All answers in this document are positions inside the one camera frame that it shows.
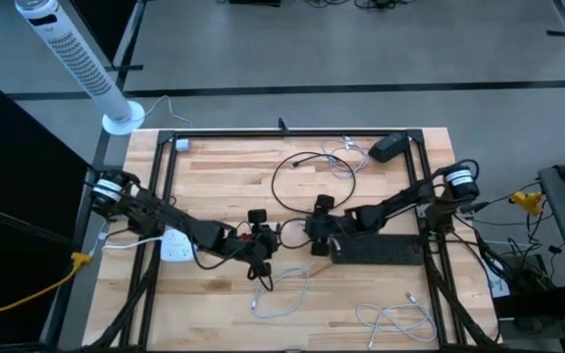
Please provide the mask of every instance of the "tower fan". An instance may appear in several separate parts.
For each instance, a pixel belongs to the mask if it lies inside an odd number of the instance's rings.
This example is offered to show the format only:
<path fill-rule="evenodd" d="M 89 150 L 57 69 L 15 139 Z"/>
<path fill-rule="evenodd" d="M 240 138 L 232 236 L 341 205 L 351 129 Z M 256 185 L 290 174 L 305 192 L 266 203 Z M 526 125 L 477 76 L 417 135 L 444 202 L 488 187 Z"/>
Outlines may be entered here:
<path fill-rule="evenodd" d="M 102 125 L 116 135 L 143 124 L 145 111 L 128 101 L 88 47 L 58 0 L 16 0 L 19 13 L 104 113 Z"/>

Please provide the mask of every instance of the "black metal frame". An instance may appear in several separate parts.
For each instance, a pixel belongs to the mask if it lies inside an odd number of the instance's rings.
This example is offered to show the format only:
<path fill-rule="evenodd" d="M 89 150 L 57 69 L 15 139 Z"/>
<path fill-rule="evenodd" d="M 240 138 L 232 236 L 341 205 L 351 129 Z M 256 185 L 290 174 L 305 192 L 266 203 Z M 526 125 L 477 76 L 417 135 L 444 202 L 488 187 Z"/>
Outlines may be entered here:
<path fill-rule="evenodd" d="M 149 187 L 155 190 L 158 183 L 158 176 L 160 165 L 162 162 L 163 150 L 170 141 L 176 138 L 199 138 L 199 137 L 328 137 L 328 136 L 341 136 L 343 134 L 350 136 L 383 136 L 386 133 L 391 132 L 406 132 L 412 139 L 413 142 L 417 144 L 418 153 L 420 157 L 420 164 L 422 167 L 423 177 L 431 176 L 431 167 L 429 165 L 429 158 L 427 155 L 426 144 L 424 140 L 424 134 L 421 129 L 353 129 L 353 128 L 342 128 L 342 129 L 302 129 L 294 128 L 289 129 L 283 120 L 279 120 L 279 128 L 273 129 L 201 129 L 201 130 L 161 130 L 159 131 L 156 151 L 154 154 L 154 159 L 152 163 L 152 171 L 150 177 Z M 165 185 L 163 189 L 163 199 L 169 200 L 171 196 L 171 185 L 174 179 L 174 171 L 176 169 L 177 151 L 175 148 L 170 148 L 170 156 L 167 167 L 167 175 L 165 178 Z M 405 163 L 409 182 L 413 184 L 417 179 L 416 176 L 416 166 L 413 158 L 413 153 L 410 147 L 405 151 Z M 420 225 L 422 220 L 418 215 L 416 215 L 418 220 L 418 228 L 420 233 Z M 441 263 L 441 270 L 445 274 L 446 284 L 449 289 L 456 293 L 456 288 L 454 286 L 454 280 L 452 278 L 452 269 L 450 267 L 450 259 L 448 255 L 448 250 L 445 243 L 438 244 L 438 252 Z M 149 267 L 158 267 L 160 264 L 160 246 L 156 244 L 153 249 L 152 259 L 150 260 Z M 137 286 L 139 285 L 139 280 L 141 276 L 141 271 L 143 268 L 143 258 L 145 256 L 145 246 L 139 246 L 136 249 L 136 254 L 134 256 L 134 263 L 132 265 L 132 275 L 130 278 L 130 286 L 128 289 L 128 297 L 130 297 Z M 425 268 L 427 271 L 427 280 L 429 285 L 429 292 L 431 297 L 431 305 L 433 308 L 434 321 L 437 325 L 437 340 L 439 346 L 442 347 L 448 344 L 448 338 L 446 337 L 445 322 L 443 319 L 443 314 L 441 310 L 441 303 L 439 300 L 439 293 L 435 283 L 433 282 L 431 275 L 432 270 L 429 264 L 425 262 Z M 136 347 L 136 349 L 145 350 L 148 341 L 148 333 L 151 324 L 152 308 L 154 304 L 154 293 L 156 289 L 158 271 L 147 287 L 147 294 L 145 296 L 145 303 L 143 307 L 143 314 L 141 317 L 141 325 L 138 336 L 137 344 L 132 346 L 129 344 L 130 334 L 131 334 L 131 321 L 132 316 L 130 315 L 126 323 L 122 327 L 121 337 L 119 340 L 118 349 L 131 349 Z M 452 311 L 452 319 L 455 325 L 455 340 L 457 344 L 466 344 L 466 336 L 464 327 L 461 324 L 458 316 L 454 311 Z"/>

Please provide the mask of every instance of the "black power brick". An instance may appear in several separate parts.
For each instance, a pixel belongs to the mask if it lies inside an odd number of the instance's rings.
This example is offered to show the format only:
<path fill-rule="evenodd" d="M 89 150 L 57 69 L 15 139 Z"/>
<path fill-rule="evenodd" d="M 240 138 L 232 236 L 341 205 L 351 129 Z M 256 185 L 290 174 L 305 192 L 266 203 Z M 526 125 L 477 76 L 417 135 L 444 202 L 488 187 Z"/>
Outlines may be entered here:
<path fill-rule="evenodd" d="M 390 133 L 375 143 L 368 153 L 375 160 L 385 163 L 409 148 L 409 137 L 406 133 Z"/>

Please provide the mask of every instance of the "black wall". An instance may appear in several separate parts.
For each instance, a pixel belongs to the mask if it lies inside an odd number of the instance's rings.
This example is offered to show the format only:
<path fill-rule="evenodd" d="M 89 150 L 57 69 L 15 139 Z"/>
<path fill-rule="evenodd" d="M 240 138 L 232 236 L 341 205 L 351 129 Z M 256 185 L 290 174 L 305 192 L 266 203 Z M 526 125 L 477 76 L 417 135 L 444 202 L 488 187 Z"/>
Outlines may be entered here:
<path fill-rule="evenodd" d="M 75 234 L 88 165 L 0 91 L 0 212 Z M 0 223 L 0 307 L 64 277 L 73 248 Z M 39 339 L 55 291 L 0 314 L 0 344 Z"/>
<path fill-rule="evenodd" d="M 71 0 L 71 2 L 104 55 L 112 62 L 136 0 Z"/>

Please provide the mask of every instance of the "concrete floor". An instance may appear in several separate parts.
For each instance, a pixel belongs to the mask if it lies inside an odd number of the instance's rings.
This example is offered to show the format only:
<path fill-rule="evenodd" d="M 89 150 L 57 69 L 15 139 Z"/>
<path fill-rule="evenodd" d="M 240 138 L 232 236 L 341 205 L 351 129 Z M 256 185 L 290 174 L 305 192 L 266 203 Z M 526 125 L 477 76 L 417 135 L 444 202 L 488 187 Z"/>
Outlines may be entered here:
<path fill-rule="evenodd" d="M 62 5 L 81 24 L 69 2 Z M 301 0 L 283 1 L 281 8 L 159 0 L 147 5 L 132 60 L 145 68 L 128 75 L 125 89 L 565 79 L 565 38 L 544 33 L 563 28 L 548 0 L 511 5 L 418 0 L 386 12 L 360 11 L 352 2 L 313 9 Z M 82 34 L 99 54 L 88 33 Z M 10 0 L 0 1 L 0 88 L 7 93 L 79 90 Z M 156 99 L 137 100 L 150 107 Z M 565 163 L 565 88 L 189 97 L 173 102 L 176 113 L 196 127 L 269 127 L 278 117 L 290 126 L 447 126 L 457 157 L 477 159 L 482 166 L 482 200 L 530 182 L 538 169 Z M 90 100 L 19 104 L 82 158 L 92 160 L 101 125 Z M 144 127 L 184 124 L 163 104 Z M 127 138 L 111 138 L 105 162 L 122 164 L 127 143 Z M 522 222 L 524 214 L 504 204 L 482 211 L 480 218 Z M 86 247 L 100 224 L 91 222 Z M 480 230 L 487 239 L 526 241 L 522 227 Z M 539 239 L 562 243 L 553 220 L 540 228 Z M 545 247 L 541 254 L 548 264 Z M 565 253 L 555 264 L 556 282 L 565 284 Z M 89 310 L 96 272 L 97 266 L 76 278 L 70 312 L 77 319 L 65 322 L 63 348 L 79 346 L 85 324 L 80 313 Z M 529 344 L 559 349 L 545 340 Z"/>

